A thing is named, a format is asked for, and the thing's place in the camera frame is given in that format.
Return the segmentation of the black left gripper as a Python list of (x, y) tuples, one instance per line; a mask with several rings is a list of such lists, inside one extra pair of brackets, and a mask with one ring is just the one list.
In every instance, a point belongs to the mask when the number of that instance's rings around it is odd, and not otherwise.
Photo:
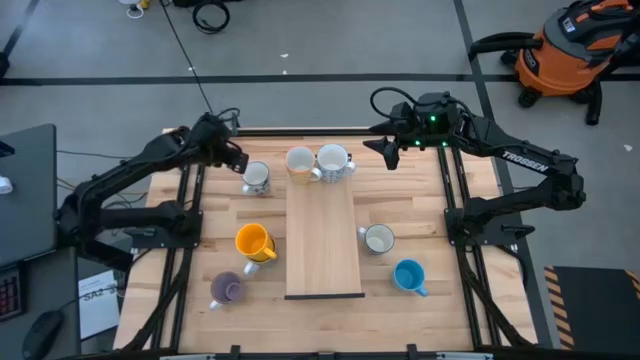
[(192, 142), (197, 148), (196, 158), (202, 163), (222, 163), (231, 171), (244, 174), (249, 155), (229, 142), (231, 130), (211, 113), (204, 113), (192, 128)]

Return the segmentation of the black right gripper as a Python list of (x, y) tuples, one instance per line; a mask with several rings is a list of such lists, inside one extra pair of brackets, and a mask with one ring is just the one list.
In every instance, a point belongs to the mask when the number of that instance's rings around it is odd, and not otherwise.
[[(458, 107), (453, 103), (449, 103), (445, 116), (437, 122), (421, 119), (413, 107), (408, 120), (388, 119), (371, 126), (369, 131), (376, 135), (397, 134), (397, 141), (402, 148), (446, 147), (458, 124), (458, 118)], [(388, 170), (397, 169), (399, 146), (395, 140), (383, 137), (379, 140), (365, 140), (363, 145), (381, 154)]]

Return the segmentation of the white mug blue pattern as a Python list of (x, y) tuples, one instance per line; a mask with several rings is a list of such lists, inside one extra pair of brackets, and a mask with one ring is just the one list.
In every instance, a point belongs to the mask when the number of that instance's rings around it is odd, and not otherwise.
[(338, 144), (322, 146), (317, 153), (317, 164), (322, 172), (322, 180), (329, 184), (339, 183), (344, 177), (356, 171), (356, 164), (346, 149)]

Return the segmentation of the white mug yellow pattern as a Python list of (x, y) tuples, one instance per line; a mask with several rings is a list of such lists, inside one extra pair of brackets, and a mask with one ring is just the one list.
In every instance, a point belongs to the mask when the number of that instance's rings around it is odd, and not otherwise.
[(285, 165), (289, 178), (294, 184), (306, 185), (318, 182), (322, 178), (322, 172), (315, 165), (315, 155), (307, 147), (294, 147), (285, 156)]

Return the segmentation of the navy white patterned mug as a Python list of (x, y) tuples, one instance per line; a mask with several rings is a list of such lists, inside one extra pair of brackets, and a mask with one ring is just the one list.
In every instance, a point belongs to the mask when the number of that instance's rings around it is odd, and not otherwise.
[(375, 255), (385, 254), (395, 245), (395, 235), (393, 231), (384, 224), (359, 227), (357, 234), (368, 251)]

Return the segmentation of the purple mug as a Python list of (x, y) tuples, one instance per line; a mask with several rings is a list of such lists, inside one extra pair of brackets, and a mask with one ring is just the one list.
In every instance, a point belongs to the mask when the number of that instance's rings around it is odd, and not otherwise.
[(214, 278), (210, 292), (212, 301), (209, 304), (209, 309), (214, 310), (242, 300), (246, 294), (246, 286), (238, 274), (227, 271), (219, 273)]

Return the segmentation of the white floral mug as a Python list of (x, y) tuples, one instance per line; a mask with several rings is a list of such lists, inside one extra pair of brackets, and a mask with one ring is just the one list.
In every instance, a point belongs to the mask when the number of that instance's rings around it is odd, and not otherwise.
[(270, 172), (268, 166), (260, 161), (247, 164), (244, 174), (242, 192), (246, 195), (266, 195), (270, 191)]

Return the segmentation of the light wood shelf riser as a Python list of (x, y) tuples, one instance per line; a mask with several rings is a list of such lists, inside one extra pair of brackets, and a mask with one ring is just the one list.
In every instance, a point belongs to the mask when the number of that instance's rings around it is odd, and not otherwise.
[(352, 180), (286, 186), (287, 300), (363, 298)]

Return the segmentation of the white paper sheet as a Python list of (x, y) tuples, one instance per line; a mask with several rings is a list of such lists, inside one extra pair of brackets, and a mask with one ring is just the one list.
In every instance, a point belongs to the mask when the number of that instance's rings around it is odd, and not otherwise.
[(118, 325), (118, 282), (112, 270), (80, 280), (78, 291), (81, 340)]

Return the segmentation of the black computer mouse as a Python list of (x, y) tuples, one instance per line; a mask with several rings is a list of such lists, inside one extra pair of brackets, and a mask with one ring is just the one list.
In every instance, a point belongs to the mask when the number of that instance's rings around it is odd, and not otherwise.
[(24, 337), (22, 356), (24, 360), (43, 360), (49, 353), (64, 321), (61, 310), (42, 313)]

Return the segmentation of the black yellow hazard mat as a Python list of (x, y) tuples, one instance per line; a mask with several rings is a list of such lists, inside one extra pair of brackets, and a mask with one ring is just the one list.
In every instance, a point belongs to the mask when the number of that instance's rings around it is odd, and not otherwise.
[(547, 266), (544, 278), (563, 350), (640, 358), (640, 275)]

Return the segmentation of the black keypad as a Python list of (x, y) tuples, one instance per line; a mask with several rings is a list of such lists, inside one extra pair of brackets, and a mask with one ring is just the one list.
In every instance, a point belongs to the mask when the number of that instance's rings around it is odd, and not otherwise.
[(0, 268), (0, 322), (26, 311), (24, 270), (21, 263)]

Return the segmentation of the black table frame rail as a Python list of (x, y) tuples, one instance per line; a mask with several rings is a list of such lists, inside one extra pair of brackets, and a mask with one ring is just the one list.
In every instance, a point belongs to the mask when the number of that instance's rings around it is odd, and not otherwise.
[(197, 167), (195, 187), (191, 201), (191, 207), (189, 209), (189, 213), (195, 216), (195, 225), (193, 231), (194, 244), (190, 248), (184, 249), (182, 263), (177, 274), (180, 282), (176, 294), (177, 298), (170, 338), (170, 347), (176, 351), (179, 350), (180, 345), (193, 252), (199, 246), (201, 240), (203, 212), (200, 210), (200, 203), (202, 198), (205, 173), (206, 167), (204, 165), (199, 165)]
[(366, 127), (340, 128), (241, 128), (236, 137), (332, 137), (332, 136), (373, 136)]
[[(437, 360), (436, 352), (490, 353), (495, 360), (640, 360), (640, 355), (593, 353), (585, 351), (554, 350), (538, 347), (480, 346), (476, 351), (418, 351), (409, 344), (401, 352), (304, 352), (304, 353), (249, 353), (233, 345), (228, 353), (212, 353), (216, 360)], [(57, 360), (158, 360), (161, 356), (179, 354), (170, 348), (75, 355)]]
[[(177, 192), (177, 202), (179, 203), (181, 208), (184, 208), (184, 205), (185, 205), (185, 198), (187, 195), (189, 177), (190, 177), (190, 166), (186, 165), (181, 169), (181, 177), (180, 177), (180, 182), (179, 182), (179, 187)], [(161, 281), (161, 288), (159, 293), (159, 304), (162, 304), (162, 302), (167, 298), (167, 293), (173, 277), (175, 253), (176, 253), (176, 250), (174, 248), (169, 248), (166, 252), (163, 276)], [(151, 349), (157, 349), (161, 346), (165, 313), (166, 311), (162, 310), (157, 318), (157, 322), (155, 323), (154, 330), (151, 334), (151, 343), (150, 343)]]
[[(446, 208), (444, 210), (444, 216), (447, 217), (449, 213), (456, 208), (456, 203), (445, 150), (443, 148), (438, 148), (437, 156), (446, 198)], [(472, 350), (475, 351), (482, 344), (482, 337), (474, 303), (473, 291), (464, 277), (463, 266), (468, 263), (468, 260), (465, 250), (463, 248), (459, 248), (456, 245), (454, 241), (454, 232), (449, 229), (449, 223), (445, 222), (445, 225), (447, 229), (448, 241), (453, 247), (457, 259), (465, 312), (471, 336)]]
[[(458, 148), (452, 150), (452, 157), (454, 161), (456, 177), (459, 184), (460, 194), (462, 197), (462, 203), (464, 205), (470, 200), (470, 191), (468, 187), (467, 178), (465, 175), (465, 168), (462, 161), (462, 155)], [(476, 239), (470, 235), (466, 230), (461, 231), (463, 247), (469, 247), (474, 259), (475, 270), (473, 271), (475, 282), (477, 287), (474, 288), (474, 292), (483, 304), (485, 311), (485, 318), (488, 325), (490, 342), (492, 345), (501, 345), (500, 328), (493, 316), (491, 305), (493, 299), (491, 296), (490, 285), (488, 281), (488, 275), (486, 272), (486, 266), (482, 247), (477, 243)]]

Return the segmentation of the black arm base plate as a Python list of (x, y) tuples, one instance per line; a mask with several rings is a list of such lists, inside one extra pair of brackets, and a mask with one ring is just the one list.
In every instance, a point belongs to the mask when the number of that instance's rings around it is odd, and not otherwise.
[(531, 225), (516, 225), (493, 218), (478, 222), (464, 216), (460, 208), (445, 209), (444, 218), (449, 242), (453, 246), (514, 245), (535, 231)]
[(192, 249), (199, 246), (201, 239), (203, 212), (188, 211), (187, 224), (172, 230), (160, 226), (126, 229), (124, 233), (132, 238), (133, 248), (145, 249)]

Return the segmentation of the black diagonal frame brace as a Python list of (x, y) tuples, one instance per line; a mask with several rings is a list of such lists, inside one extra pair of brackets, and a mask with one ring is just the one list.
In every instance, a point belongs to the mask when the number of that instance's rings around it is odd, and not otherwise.
[(160, 322), (160, 318), (165, 314), (174, 296), (182, 287), (185, 278), (184, 272), (185, 270), (180, 268), (167, 293), (160, 298), (157, 306), (144, 323), (143, 327), (136, 333), (133, 339), (122, 348), (122, 351), (138, 351), (142, 349), (148, 338), (151, 336), (153, 330), (156, 328), (156, 325)]
[(496, 322), (498, 328), (504, 333), (507, 340), (513, 347), (533, 347), (534, 344), (522, 337), (516, 328), (509, 322), (500, 308), (493, 301), (489, 293), (484, 289), (475, 274), (470, 268), (464, 267), (461, 274), (466, 283), (468, 283), (477, 294), (484, 308), (489, 312)]

